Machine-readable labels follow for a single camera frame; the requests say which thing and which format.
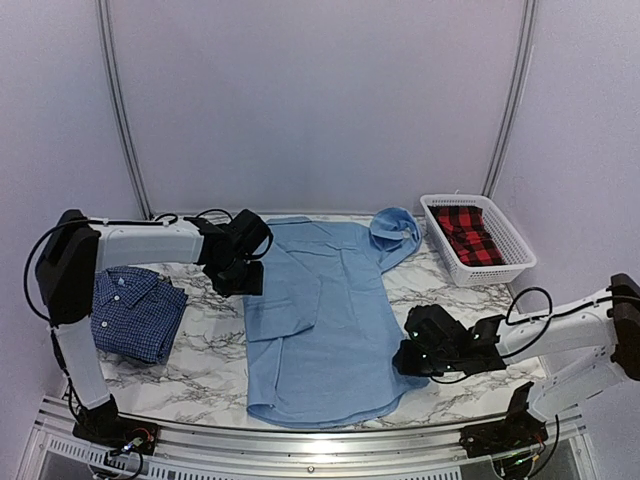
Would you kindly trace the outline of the red black plaid shirt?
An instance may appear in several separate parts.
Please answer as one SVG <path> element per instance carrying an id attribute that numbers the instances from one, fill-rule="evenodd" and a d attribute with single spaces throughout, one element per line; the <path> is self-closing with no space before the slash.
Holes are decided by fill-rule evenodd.
<path id="1" fill-rule="evenodd" d="M 431 206 L 429 211 L 458 259 L 468 267 L 504 265 L 504 259 L 477 206 Z"/>

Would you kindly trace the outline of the light blue long sleeve shirt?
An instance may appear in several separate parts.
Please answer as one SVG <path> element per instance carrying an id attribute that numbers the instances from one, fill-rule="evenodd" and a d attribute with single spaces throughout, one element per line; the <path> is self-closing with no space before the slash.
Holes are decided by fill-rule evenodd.
<path id="1" fill-rule="evenodd" d="M 243 299 L 247 413 L 288 428 L 330 428 L 392 413 L 426 378 L 392 364 L 404 339 L 383 274 L 415 254 L 421 228 L 398 207 L 368 225 L 272 218 L 260 296 Z"/>

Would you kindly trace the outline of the front aluminium rail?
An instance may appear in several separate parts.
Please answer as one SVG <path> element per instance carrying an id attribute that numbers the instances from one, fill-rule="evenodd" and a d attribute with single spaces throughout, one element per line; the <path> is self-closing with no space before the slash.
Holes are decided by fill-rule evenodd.
<path id="1" fill-rule="evenodd" d="M 494 479 L 512 452 L 470 458 L 465 422 L 354 431 L 283 431 L 160 420 L 143 479 Z M 77 439 L 64 400 L 45 397 L 18 470 L 20 479 L 131 475 L 136 459 L 107 460 L 107 447 Z"/>

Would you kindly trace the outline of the white plastic basket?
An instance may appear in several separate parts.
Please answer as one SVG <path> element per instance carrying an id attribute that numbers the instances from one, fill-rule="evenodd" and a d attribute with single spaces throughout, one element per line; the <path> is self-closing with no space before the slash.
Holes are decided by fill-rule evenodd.
<path id="1" fill-rule="evenodd" d="M 460 287 L 509 283 L 537 259 L 487 197 L 427 194 L 420 198 L 426 235 Z"/>

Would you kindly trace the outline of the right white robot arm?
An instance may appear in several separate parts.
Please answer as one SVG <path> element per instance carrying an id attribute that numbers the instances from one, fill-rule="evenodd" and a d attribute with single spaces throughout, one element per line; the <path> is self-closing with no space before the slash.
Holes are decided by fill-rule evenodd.
<path id="1" fill-rule="evenodd" d="M 438 304 L 410 309 L 392 363 L 407 376 L 436 379 L 504 370 L 534 357 L 585 350 L 584 357 L 524 388 L 524 410 L 501 419 L 495 438 L 515 448 L 534 431 L 534 419 L 561 411 L 605 389 L 639 379 L 639 286 L 627 274 L 608 287 L 560 307 L 507 312 L 466 327 Z"/>

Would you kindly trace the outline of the right aluminium frame post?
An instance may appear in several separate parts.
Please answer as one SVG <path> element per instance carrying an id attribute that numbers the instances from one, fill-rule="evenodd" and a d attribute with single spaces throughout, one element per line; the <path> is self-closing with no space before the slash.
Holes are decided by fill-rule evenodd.
<path id="1" fill-rule="evenodd" d="M 482 187 L 482 195 L 489 198 L 495 193 L 501 171 L 506 162 L 511 135 L 526 88 L 531 58 L 534 51 L 538 10 L 539 2 L 536 0 L 526 0 L 523 3 L 521 24 L 507 99 Z"/>

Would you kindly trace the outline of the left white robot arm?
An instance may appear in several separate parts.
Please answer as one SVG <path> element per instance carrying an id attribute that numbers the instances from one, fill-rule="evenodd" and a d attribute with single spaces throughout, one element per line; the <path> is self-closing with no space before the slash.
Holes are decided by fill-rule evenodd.
<path id="1" fill-rule="evenodd" d="M 27 256 L 23 278 L 37 282 L 59 365 L 80 405 L 91 411 L 89 431 L 106 445 L 125 438 L 126 423 L 109 408 L 91 333 L 94 278 L 98 271 L 125 265 L 179 263 L 203 269 L 223 297 L 257 296 L 263 291 L 262 258 L 274 235 L 257 214 L 243 210 L 227 223 L 202 216 L 172 220 L 91 218 L 77 209 L 64 212 Z"/>

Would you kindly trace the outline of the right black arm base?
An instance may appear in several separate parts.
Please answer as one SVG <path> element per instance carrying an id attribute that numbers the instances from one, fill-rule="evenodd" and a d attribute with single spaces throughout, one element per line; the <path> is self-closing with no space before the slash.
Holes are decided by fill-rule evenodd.
<path id="1" fill-rule="evenodd" d="M 469 458 L 495 455 L 545 442 L 548 439 L 546 422 L 535 418 L 528 410 L 528 395 L 533 382 L 518 387 L 511 397 L 506 416 L 502 420 L 463 427 L 460 446 Z"/>

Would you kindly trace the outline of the aluminium frame post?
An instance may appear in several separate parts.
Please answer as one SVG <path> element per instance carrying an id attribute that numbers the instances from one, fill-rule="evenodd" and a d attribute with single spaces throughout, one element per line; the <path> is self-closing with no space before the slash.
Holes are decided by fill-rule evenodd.
<path id="1" fill-rule="evenodd" d="M 534 51 L 538 10 L 539 2 L 536 0 L 526 0 L 523 3 L 521 24 L 507 99 L 482 187 L 482 195 L 489 198 L 495 193 L 501 171 L 506 162 L 511 135 L 526 88 L 531 58 Z"/>
<path id="2" fill-rule="evenodd" d="M 105 66 L 107 86 L 112 103 L 116 132 L 121 144 L 125 167 L 131 183 L 134 198 L 142 218 L 149 219 L 154 215 L 151 202 L 144 183 L 139 163 L 136 145 L 132 134 L 124 90 L 121 83 L 119 65 L 117 61 L 113 17 L 110 1 L 97 0 L 98 34 L 101 43 L 102 56 Z"/>

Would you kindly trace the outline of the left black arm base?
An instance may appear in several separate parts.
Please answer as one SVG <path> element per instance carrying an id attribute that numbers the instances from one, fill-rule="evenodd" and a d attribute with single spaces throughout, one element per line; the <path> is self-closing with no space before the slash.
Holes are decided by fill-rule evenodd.
<path id="1" fill-rule="evenodd" d="M 143 455 L 152 455 L 155 451 L 159 426 L 121 416 L 113 396 L 96 408 L 78 406 L 72 407 L 71 411 L 75 419 L 73 435 L 76 438 L 112 449 L 121 449 L 139 439 L 142 443 L 135 445 L 137 451 Z"/>

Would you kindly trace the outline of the left aluminium frame post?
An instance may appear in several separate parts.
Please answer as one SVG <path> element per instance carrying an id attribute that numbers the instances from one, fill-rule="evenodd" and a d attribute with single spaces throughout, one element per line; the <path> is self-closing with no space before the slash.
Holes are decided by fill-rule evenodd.
<path id="1" fill-rule="evenodd" d="M 116 132 L 121 144 L 125 167 L 131 183 L 134 198 L 142 218 L 149 219 L 154 215 L 151 202 L 144 183 L 139 163 L 136 145 L 132 134 L 124 90 L 121 83 L 119 65 L 117 61 L 113 17 L 110 1 L 97 0 L 98 34 L 101 43 L 102 56 L 105 66 L 107 86 L 112 103 Z"/>

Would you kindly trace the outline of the folded blue checked shirt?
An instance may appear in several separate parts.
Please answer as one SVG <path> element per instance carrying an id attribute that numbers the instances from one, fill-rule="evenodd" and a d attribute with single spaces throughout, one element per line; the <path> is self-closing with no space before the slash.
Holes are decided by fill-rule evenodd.
<path id="1" fill-rule="evenodd" d="M 113 267 L 95 276 L 91 331 L 96 347 L 144 364 L 167 362 L 188 295 L 157 272 Z"/>

